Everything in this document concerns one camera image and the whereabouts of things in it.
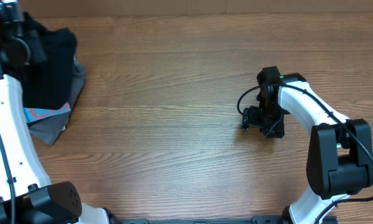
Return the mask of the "black t-shirt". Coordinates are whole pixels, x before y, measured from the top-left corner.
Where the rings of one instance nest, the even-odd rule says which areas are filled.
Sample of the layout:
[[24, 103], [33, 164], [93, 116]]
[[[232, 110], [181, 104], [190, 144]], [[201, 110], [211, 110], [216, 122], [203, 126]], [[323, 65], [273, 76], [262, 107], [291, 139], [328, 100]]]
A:
[[57, 110], [69, 99], [77, 39], [68, 28], [48, 30], [24, 13], [23, 28], [37, 34], [46, 59], [24, 68], [22, 100], [25, 108]]

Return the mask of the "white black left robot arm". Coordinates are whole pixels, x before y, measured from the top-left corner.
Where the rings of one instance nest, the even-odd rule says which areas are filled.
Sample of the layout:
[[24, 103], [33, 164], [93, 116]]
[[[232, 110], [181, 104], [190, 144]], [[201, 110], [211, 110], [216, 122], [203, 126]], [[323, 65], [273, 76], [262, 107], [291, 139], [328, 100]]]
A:
[[0, 223], [116, 222], [109, 210], [83, 203], [71, 182], [51, 182], [27, 127], [21, 83], [0, 61]]

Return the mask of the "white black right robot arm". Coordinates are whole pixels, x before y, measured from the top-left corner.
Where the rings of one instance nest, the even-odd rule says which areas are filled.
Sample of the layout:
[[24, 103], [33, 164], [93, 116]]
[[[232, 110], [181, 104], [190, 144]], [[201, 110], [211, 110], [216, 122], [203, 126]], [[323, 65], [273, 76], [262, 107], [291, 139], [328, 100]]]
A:
[[364, 119], [349, 119], [325, 103], [298, 73], [257, 75], [258, 106], [238, 112], [241, 126], [252, 126], [267, 138], [282, 138], [284, 116], [290, 114], [310, 135], [306, 177], [308, 187], [279, 216], [254, 217], [253, 223], [336, 223], [329, 217], [341, 203], [373, 201], [356, 198], [373, 184], [371, 127]]

